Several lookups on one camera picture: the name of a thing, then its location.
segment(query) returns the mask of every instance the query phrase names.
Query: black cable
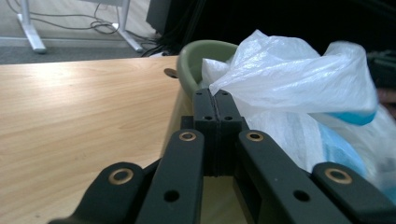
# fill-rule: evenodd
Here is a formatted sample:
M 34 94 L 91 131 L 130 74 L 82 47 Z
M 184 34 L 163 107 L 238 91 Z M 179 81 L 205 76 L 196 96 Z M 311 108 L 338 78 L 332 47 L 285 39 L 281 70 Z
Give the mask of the black cable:
M 96 16 L 96 13 L 99 9 L 99 6 L 101 4 L 98 4 L 98 6 L 96 7 L 95 11 L 93 12 L 93 16 L 96 18 L 96 21 L 91 22 L 91 27 L 93 29 L 95 29 L 96 32 L 104 34 L 104 35 L 112 35 L 114 33 L 116 33 L 119 30 L 119 27 L 114 28 L 113 23 L 109 22 L 109 21 L 104 21 L 102 19 L 98 19 L 98 17 Z M 117 10 L 117 22 L 120 25 L 120 13 L 119 13 L 119 8 L 116 7 Z M 99 30 L 100 27 L 106 27 L 107 29 L 110 30 L 110 32 L 103 32 L 101 30 Z
M 21 6 L 21 4 L 20 4 L 17 0 L 15 0 L 15 3 L 16 3 L 19 7 Z M 19 11 L 16 10 L 16 9 L 10 4 L 9 0 L 7 0 L 7 4 L 8 4 L 8 6 L 9 6 L 9 8 L 10 8 L 12 11 L 14 11 L 16 14 L 19 13 Z M 46 24 L 49 24 L 49 25 L 52 25 L 52 26 L 56 26 L 56 27 L 59 27 L 59 28 L 63 28 L 63 29 L 67 29 L 67 30 L 91 30 L 91 29 L 93 29 L 93 30 L 95 30 L 96 32 L 101 33 L 101 34 L 105 34 L 105 35 L 111 35 L 111 34 L 116 33 L 116 32 L 118 31 L 118 28 L 115 29 L 115 28 L 112 26 L 112 22 L 105 21 L 105 20 L 103 20 L 103 19 L 100 19 L 100 18 L 96 17 L 96 12 L 97 12 L 97 10 L 98 10 L 98 8 L 99 8 L 100 5 L 101 5 L 101 4 L 98 4 L 98 6 L 96 7 L 96 9 L 95 9 L 95 11 L 94 11 L 94 16 L 89 16 L 89 15 L 84 15 L 84 14 L 53 15 L 53 14 L 43 14 L 43 13 L 37 13 L 37 12 L 29 12 L 29 13 L 32 14 L 32 15 L 46 16 L 46 17 L 87 17 L 87 18 L 95 19 L 96 21 L 91 22 L 90 27 L 82 27 L 82 28 L 78 28 L 78 27 L 66 27 L 66 26 L 63 26 L 63 25 L 60 25 L 60 24 L 56 24 L 56 23 L 53 23 L 53 22 L 50 22 L 50 21 L 40 20 L 40 19 L 38 19 L 38 18 L 31 18 L 31 20 L 32 20 L 32 21 L 41 21 L 41 22 L 44 22 L 44 23 L 46 23 Z M 117 18 L 118 18 L 119 23 L 120 23 L 120 13 L 119 13 L 119 9 L 116 7 L 116 10 L 117 10 Z M 108 28 L 109 30 L 111 30 L 111 32 L 103 32 L 103 31 L 99 30 L 99 27 L 106 27 L 106 28 Z

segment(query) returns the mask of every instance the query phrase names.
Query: floor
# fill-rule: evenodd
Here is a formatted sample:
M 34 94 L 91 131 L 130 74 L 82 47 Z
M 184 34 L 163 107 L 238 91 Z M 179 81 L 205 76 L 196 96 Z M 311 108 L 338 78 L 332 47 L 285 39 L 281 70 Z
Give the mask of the floor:
M 32 20 L 32 23 L 46 46 L 124 47 L 127 44 L 117 33 L 102 34 L 94 29 L 86 29 L 90 28 L 91 23 L 95 21 L 95 19 L 87 16 L 95 16 L 109 22 L 118 22 L 116 7 L 107 5 L 106 3 L 109 3 L 109 1 L 117 2 L 120 0 L 29 0 L 29 5 L 31 13 L 52 15 L 41 16 L 32 13 L 32 18 L 42 20 Z M 2 5 L 0 7 L 0 47 L 28 45 L 18 22 L 17 13 L 13 11 L 21 11 L 20 0 L 0 0 L 0 3 Z M 126 30 L 136 35 L 154 37 L 155 30 L 146 22 L 148 10 L 149 0 L 131 0 Z M 84 16 L 59 16 L 77 14 Z M 48 22 L 61 25 L 63 28 L 48 24 Z M 104 27 L 98 29 L 106 33 L 111 32 Z

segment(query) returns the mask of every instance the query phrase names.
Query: blue object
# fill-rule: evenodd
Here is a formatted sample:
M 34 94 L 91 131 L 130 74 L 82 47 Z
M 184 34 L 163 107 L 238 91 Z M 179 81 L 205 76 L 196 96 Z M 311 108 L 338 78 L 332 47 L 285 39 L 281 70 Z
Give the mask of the blue object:
M 353 113 L 353 112 L 343 112 L 343 113 L 328 113 L 330 116 L 341 119 L 345 122 L 364 125 L 373 121 L 375 117 L 375 112 L 373 113 Z

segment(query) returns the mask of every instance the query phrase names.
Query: carpet floor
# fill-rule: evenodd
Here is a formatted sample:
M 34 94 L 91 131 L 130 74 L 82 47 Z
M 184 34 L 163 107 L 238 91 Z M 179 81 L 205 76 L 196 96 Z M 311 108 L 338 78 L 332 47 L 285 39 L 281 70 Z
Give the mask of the carpet floor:
M 1 47 L 0 64 L 57 63 L 105 59 L 138 58 L 142 53 L 132 48 L 47 48 L 37 54 L 30 47 Z

